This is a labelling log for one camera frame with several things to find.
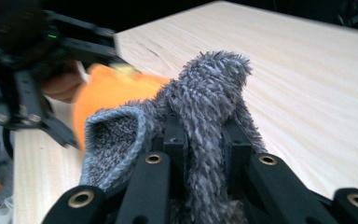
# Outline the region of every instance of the bolt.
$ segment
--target bolt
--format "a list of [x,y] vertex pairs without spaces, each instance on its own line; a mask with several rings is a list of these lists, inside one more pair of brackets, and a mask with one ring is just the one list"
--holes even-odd
[[112,54],[112,55],[117,55],[117,52],[115,49],[110,49],[108,50],[108,53]]
[[8,121],[8,117],[6,115],[0,114],[0,122]]
[[30,119],[31,121],[35,122],[35,123],[39,123],[40,120],[42,120],[39,116],[35,115],[35,114],[30,114],[28,116],[28,119]]
[[106,34],[106,35],[114,35],[115,32],[113,32],[112,30],[106,30],[106,31],[105,31],[105,34]]

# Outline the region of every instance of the wood grain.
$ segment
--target wood grain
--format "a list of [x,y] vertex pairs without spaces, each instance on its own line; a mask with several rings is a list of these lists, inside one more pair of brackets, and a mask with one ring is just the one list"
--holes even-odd
[[[254,70],[243,99],[269,152],[326,197],[338,188],[358,188],[357,30],[215,2],[115,38],[127,62],[172,78],[200,52],[249,56]],[[69,115],[69,106],[55,105]],[[77,184],[81,160],[78,151],[44,133],[19,132],[15,222],[39,223]]]

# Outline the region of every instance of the fuzzy textile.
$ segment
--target fuzzy textile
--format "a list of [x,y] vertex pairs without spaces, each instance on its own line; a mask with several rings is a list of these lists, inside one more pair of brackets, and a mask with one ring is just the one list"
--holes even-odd
[[255,152],[267,152],[242,100],[249,60],[226,51],[201,54],[154,99],[102,109],[86,120],[81,185],[111,189],[131,177],[137,158],[164,130],[166,116],[182,121],[189,147],[186,197],[172,200],[172,223],[245,223],[240,201],[227,195],[222,126],[236,120]]

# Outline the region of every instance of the orange object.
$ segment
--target orange object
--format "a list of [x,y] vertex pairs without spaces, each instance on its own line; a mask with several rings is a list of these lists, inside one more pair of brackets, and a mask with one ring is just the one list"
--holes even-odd
[[131,100],[154,98],[170,80],[134,69],[94,64],[89,68],[89,82],[79,88],[74,100],[73,129],[80,149],[85,150],[85,122],[100,109],[111,109]]

